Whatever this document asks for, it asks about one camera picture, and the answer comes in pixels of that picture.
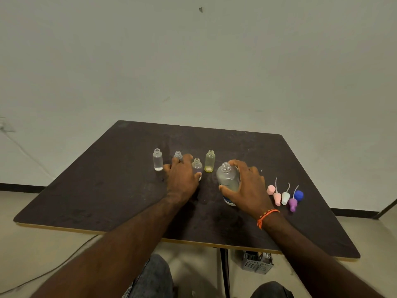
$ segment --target white wall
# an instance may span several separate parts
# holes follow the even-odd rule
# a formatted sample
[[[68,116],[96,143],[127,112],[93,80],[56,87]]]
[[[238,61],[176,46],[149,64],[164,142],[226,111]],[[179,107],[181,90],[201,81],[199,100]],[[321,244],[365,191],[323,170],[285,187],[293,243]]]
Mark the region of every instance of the white wall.
[[[54,175],[116,120],[279,133],[330,207],[382,210],[397,179],[396,12],[396,0],[0,0],[0,116]],[[50,183],[4,136],[0,150],[0,182]]]

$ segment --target frosted plastic bottle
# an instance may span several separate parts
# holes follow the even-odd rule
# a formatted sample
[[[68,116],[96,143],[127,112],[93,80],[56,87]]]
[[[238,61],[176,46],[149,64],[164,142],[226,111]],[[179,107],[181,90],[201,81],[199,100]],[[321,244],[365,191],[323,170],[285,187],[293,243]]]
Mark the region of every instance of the frosted plastic bottle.
[[[193,174],[196,174],[197,172],[202,173],[202,164],[201,164],[199,158],[194,159],[194,161],[192,163],[192,167],[193,167]]]
[[[181,161],[181,162],[183,161],[182,153],[181,153],[179,150],[177,150],[177,151],[175,152],[174,157],[175,157],[175,158],[178,158],[179,161]]]
[[[154,170],[158,172],[163,170],[163,153],[160,151],[160,149],[154,150],[153,163],[154,163]]]
[[[225,162],[216,171],[216,178],[220,185],[228,187],[230,190],[238,191],[240,186],[240,173],[237,167]],[[224,196],[227,204],[235,206],[231,200]]]
[[[215,154],[212,149],[210,149],[205,156],[204,170],[206,172],[213,172],[215,165]]]

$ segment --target forearm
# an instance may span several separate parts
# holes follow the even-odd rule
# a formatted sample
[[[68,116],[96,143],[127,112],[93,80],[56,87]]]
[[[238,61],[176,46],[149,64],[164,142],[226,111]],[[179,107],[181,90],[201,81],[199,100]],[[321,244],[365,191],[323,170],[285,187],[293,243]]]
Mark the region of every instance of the forearm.
[[[280,247],[312,297],[382,297],[293,228],[281,214],[269,215],[263,229]]]
[[[179,196],[167,194],[104,235],[49,278],[32,297],[121,297],[183,204]]]

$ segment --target orange bracelet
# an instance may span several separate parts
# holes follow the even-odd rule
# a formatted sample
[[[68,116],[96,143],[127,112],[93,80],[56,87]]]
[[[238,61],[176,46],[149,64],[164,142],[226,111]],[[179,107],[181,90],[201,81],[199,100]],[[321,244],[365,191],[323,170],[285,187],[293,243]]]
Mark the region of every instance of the orange bracelet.
[[[264,214],[261,215],[261,217],[258,220],[258,223],[256,224],[259,229],[262,229],[262,220],[268,216],[269,214],[271,214],[272,212],[280,212],[277,209],[271,209],[271,210],[267,210]]]

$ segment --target jeans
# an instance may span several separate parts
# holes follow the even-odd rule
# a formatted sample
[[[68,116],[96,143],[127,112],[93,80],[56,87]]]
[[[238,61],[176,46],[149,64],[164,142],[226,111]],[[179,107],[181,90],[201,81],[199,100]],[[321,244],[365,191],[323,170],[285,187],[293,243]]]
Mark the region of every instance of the jeans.
[[[172,276],[167,262],[153,254],[122,298],[173,298]],[[262,284],[251,298],[293,298],[290,291],[275,281]]]

